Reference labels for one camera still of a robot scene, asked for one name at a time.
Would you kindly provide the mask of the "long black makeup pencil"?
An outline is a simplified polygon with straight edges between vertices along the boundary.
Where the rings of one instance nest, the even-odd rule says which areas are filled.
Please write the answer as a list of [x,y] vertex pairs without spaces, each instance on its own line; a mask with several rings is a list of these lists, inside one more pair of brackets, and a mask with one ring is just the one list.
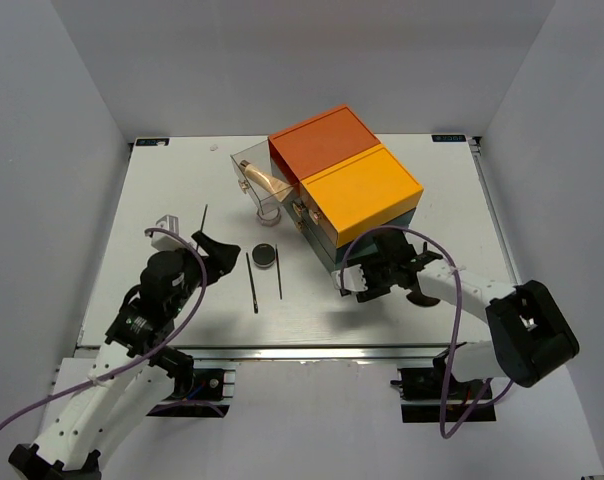
[[252,267],[251,267],[251,260],[250,260],[248,252],[245,252],[245,259],[246,259],[246,264],[247,264],[249,285],[250,285],[250,289],[251,289],[253,313],[258,314],[259,305],[258,305],[258,299],[257,299],[257,292],[256,292],[255,281],[254,281],[254,276],[253,276]]

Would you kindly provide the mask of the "black fan powder brush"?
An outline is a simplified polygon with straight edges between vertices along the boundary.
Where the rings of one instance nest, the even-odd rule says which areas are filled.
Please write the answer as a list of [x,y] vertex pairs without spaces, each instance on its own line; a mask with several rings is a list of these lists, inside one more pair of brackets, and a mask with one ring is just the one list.
[[431,308],[440,303],[439,299],[427,296],[423,293],[417,278],[417,273],[420,271],[420,268],[424,268],[428,263],[435,260],[440,260],[441,258],[442,256],[440,254],[429,251],[427,242],[424,241],[422,244],[422,252],[411,259],[410,272],[412,274],[412,282],[408,288],[406,299],[413,305],[423,308]]

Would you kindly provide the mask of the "thin black eyeliner pencil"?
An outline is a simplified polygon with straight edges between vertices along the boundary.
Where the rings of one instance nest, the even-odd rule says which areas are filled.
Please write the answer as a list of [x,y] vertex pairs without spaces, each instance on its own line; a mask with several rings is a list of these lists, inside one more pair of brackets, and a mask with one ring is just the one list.
[[204,227],[205,227],[205,222],[206,222],[206,217],[207,217],[207,213],[208,213],[208,203],[205,204],[204,208],[203,208],[203,212],[202,212],[202,216],[201,216],[201,221],[200,221],[200,228],[198,230],[199,233],[203,233]]

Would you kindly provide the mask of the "beige foundation tube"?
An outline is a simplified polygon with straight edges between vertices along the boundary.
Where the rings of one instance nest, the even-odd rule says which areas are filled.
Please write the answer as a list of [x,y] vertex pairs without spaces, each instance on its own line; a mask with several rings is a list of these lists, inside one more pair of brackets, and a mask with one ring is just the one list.
[[292,185],[263,172],[246,160],[242,160],[240,162],[239,168],[248,180],[256,183],[259,187],[273,196],[278,202],[283,202],[293,191]]

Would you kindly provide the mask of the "clear orange box drawer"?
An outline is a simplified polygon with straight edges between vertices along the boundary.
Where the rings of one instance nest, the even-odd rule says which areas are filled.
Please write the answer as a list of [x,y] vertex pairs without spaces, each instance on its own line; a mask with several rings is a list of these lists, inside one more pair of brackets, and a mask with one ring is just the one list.
[[299,182],[286,178],[272,158],[267,140],[232,154],[231,162],[241,190],[251,197],[263,218],[272,217],[298,198]]

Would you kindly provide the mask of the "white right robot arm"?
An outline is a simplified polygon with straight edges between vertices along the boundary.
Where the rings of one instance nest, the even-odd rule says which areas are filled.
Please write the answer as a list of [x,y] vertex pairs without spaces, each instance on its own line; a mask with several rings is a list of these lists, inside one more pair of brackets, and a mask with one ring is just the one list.
[[507,378],[530,388],[575,358],[579,342],[548,288],[490,280],[454,268],[441,253],[417,252],[397,230],[373,237],[375,252],[348,260],[335,284],[364,303],[398,286],[416,305],[449,303],[485,323],[487,341],[462,342],[435,361],[435,390],[454,399],[471,381]]

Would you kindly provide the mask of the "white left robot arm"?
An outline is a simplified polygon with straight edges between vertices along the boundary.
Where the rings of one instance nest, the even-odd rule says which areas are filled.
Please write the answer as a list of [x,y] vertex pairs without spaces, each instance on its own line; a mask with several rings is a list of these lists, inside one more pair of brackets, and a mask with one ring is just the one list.
[[234,269],[240,247],[201,231],[190,240],[161,227],[147,231],[155,253],[125,295],[86,382],[33,442],[8,462],[22,479],[98,479],[120,443],[150,413],[219,400],[212,377],[169,346],[175,322],[191,298]]

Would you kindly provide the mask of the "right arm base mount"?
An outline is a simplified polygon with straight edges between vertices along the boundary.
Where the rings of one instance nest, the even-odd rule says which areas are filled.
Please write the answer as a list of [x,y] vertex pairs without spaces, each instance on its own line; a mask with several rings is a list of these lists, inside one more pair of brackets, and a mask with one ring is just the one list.
[[[397,374],[390,386],[400,396],[404,424],[439,424],[442,379],[433,365],[441,346],[395,348]],[[446,424],[452,426],[481,391],[482,380],[456,384],[451,381],[445,408]]]

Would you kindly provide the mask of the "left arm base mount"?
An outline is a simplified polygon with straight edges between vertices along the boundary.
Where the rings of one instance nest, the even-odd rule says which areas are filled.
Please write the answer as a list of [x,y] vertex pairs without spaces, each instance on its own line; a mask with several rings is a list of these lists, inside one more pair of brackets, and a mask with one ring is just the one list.
[[151,358],[171,385],[171,392],[155,405],[149,417],[224,418],[234,395],[236,366],[217,360],[194,359],[166,347]]

